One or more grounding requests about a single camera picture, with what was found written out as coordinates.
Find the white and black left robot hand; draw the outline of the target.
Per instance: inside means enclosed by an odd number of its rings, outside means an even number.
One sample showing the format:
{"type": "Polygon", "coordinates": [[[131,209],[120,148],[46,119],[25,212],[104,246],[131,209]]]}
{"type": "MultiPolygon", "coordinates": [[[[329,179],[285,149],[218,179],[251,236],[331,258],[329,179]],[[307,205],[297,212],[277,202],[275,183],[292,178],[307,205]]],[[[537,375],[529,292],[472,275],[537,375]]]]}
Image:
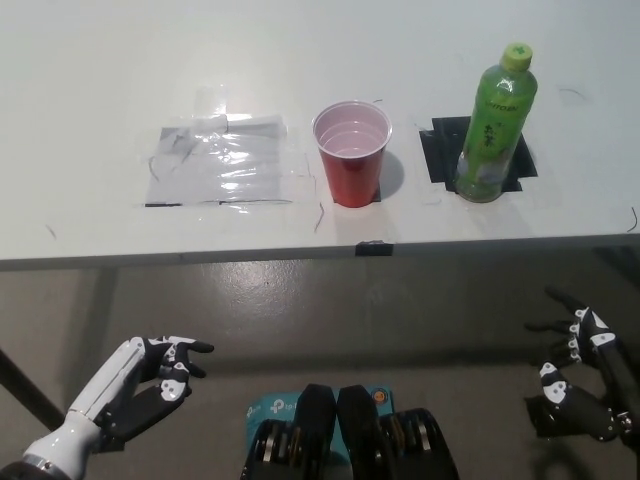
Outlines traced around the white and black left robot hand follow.
{"type": "Polygon", "coordinates": [[[189,382],[206,372],[189,359],[214,346],[180,336],[124,341],[72,402],[62,425],[34,441],[21,461],[57,478],[82,479],[89,457],[118,450],[177,410],[189,382]]]}

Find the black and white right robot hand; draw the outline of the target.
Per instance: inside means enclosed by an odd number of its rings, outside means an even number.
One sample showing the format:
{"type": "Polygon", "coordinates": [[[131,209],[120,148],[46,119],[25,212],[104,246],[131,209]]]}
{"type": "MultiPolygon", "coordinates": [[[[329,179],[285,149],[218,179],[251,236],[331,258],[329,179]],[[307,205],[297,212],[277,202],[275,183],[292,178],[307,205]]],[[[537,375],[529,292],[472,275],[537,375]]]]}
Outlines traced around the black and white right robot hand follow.
{"type": "Polygon", "coordinates": [[[533,361],[541,394],[525,402],[536,434],[548,438],[587,435],[599,442],[619,439],[637,452],[639,366],[593,308],[553,286],[547,286],[545,294],[561,304],[571,318],[525,325],[529,332],[559,335],[533,361]],[[602,397],[569,381],[562,370],[574,365],[599,372],[605,387],[602,397]]]}

